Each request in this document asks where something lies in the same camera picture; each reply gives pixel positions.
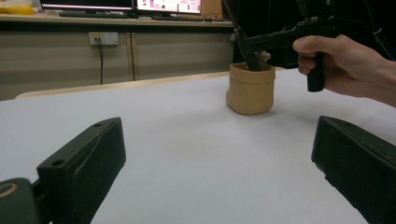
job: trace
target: computer monitor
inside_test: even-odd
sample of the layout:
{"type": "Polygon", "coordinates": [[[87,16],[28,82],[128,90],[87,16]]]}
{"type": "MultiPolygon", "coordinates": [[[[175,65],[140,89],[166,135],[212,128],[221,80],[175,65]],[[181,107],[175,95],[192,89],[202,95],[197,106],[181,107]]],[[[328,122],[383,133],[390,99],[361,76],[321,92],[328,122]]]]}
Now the computer monitor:
{"type": "Polygon", "coordinates": [[[134,12],[142,15],[201,15],[202,0],[134,0],[134,12]]]}
{"type": "Polygon", "coordinates": [[[95,12],[131,12],[133,0],[40,0],[43,9],[95,12]]]}

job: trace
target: cable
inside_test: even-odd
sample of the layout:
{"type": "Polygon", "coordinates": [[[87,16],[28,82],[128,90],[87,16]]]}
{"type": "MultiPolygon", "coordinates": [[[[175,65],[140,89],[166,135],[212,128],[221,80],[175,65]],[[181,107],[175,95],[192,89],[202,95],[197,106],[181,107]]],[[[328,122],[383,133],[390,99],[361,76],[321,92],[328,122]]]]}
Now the cable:
{"type": "Polygon", "coordinates": [[[361,26],[362,28],[364,28],[366,31],[368,31],[370,33],[373,32],[373,29],[370,26],[366,25],[364,22],[357,21],[355,19],[350,19],[350,18],[343,18],[343,17],[334,17],[334,19],[338,20],[338,21],[347,21],[347,22],[353,23],[355,25],[361,26]]]}
{"type": "Polygon", "coordinates": [[[96,44],[99,48],[99,56],[100,56],[100,84],[103,84],[103,45],[102,40],[100,38],[95,38],[96,44]]]}
{"type": "Polygon", "coordinates": [[[268,2],[268,17],[267,17],[267,32],[270,33],[271,31],[271,7],[272,7],[272,0],[268,2]]]}
{"type": "Polygon", "coordinates": [[[383,30],[381,29],[378,22],[378,18],[373,10],[373,5],[369,0],[363,0],[363,2],[370,16],[370,21],[374,30],[373,35],[375,37],[376,42],[378,42],[382,46],[384,51],[393,61],[396,61],[396,49],[389,42],[388,37],[384,34],[383,30]]]}

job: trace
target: electrical socket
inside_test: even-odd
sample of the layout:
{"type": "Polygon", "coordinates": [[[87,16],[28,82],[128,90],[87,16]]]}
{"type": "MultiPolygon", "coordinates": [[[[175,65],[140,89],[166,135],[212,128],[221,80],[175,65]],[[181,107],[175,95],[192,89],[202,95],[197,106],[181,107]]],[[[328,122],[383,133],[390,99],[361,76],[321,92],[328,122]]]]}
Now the electrical socket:
{"type": "Polygon", "coordinates": [[[101,33],[101,32],[89,32],[91,45],[97,45],[97,40],[100,40],[102,45],[118,45],[119,44],[119,33],[101,33]]]}

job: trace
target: power cord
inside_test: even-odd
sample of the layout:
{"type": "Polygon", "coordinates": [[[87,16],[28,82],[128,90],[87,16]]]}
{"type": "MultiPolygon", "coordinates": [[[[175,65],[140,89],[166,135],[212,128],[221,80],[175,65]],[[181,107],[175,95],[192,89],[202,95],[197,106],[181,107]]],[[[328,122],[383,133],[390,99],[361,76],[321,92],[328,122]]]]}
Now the power cord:
{"type": "Polygon", "coordinates": [[[103,84],[103,45],[102,45],[102,40],[100,38],[95,38],[94,39],[96,42],[96,45],[99,48],[99,56],[100,56],[100,84],[103,84]]]}

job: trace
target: white table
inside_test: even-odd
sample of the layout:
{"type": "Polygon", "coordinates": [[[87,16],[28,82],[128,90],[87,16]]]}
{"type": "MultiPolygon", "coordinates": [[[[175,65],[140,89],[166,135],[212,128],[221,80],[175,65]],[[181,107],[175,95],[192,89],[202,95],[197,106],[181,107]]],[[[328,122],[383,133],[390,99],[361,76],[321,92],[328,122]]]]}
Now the white table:
{"type": "Polygon", "coordinates": [[[276,72],[275,105],[241,116],[227,77],[80,91],[0,103],[0,180],[35,181],[37,165],[90,125],[121,117],[127,162],[92,223],[352,224],[361,214],[311,161],[318,117],[396,144],[396,110],[306,90],[276,72]]]}

